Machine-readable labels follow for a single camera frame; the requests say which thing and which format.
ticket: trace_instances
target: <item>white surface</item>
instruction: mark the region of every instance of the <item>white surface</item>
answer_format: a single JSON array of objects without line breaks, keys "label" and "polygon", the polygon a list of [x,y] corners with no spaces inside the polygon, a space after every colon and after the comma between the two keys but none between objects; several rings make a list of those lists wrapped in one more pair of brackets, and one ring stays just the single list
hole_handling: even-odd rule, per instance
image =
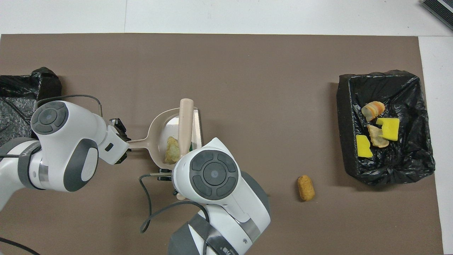
[{"label": "white surface", "polygon": [[446,106],[453,95],[453,37],[420,37],[429,130],[436,160],[436,188],[443,252],[453,254],[453,116]]},{"label": "white surface", "polygon": [[414,35],[420,53],[437,163],[444,253],[453,254],[453,32],[418,0],[0,0],[0,34],[243,33]]},{"label": "white surface", "polygon": [[418,0],[128,0],[127,33],[453,35]]}]

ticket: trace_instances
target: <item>brown nugget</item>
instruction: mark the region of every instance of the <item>brown nugget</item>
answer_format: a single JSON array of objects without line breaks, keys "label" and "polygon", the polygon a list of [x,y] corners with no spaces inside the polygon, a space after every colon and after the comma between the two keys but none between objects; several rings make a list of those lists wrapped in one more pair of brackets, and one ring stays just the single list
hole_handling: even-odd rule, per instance
[{"label": "brown nugget", "polygon": [[310,201],[314,198],[313,183],[307,175],[302,175],[297,179],[297,186],[299,187],[300,198],[303,201]]}]

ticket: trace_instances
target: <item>beige dustpan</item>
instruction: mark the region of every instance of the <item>beige dustpan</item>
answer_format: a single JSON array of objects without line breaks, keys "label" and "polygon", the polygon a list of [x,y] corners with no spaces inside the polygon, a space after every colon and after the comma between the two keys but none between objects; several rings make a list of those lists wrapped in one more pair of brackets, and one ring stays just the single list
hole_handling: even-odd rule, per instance
[{"label": "beige dustpan", "polygon": [[132,150],[147,149],[154,163],[173,170],[175,164],[164,163],[168,137],[178,140],[181,157],[202,146],[200,115],[191,99],[182,99],[179,108],[159,114],[151,123],[145,139],[129,141]]}]

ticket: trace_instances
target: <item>wooden handle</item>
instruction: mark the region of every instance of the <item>wooden handle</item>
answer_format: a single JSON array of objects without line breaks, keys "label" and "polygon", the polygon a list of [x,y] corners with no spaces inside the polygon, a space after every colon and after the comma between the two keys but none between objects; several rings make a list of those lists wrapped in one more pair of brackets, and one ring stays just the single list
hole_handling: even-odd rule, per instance
[{"label": "wooden handle", "polygon": [[189,152],[192,144],[193,100],[181,99],[179,104],[178,143],[180,158]]}]

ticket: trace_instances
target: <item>gray joint cap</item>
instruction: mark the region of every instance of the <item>gray joint cap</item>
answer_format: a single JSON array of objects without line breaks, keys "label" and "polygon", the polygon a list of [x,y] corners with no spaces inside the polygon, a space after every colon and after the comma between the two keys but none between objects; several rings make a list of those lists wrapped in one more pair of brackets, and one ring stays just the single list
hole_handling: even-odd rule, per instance
[{"label": "gray joint cap", "polygon": [[205,150],[190,162],[190,183],[201,197],[220,200],[233,192],[239,172],[234,160],[226,153]]},{"label": "gray joint cap", "polygon": [[40,135],[49,135],[61,129],[69,117],[63,102],[49,102],[39,107],[31,117],[33,130]]}]

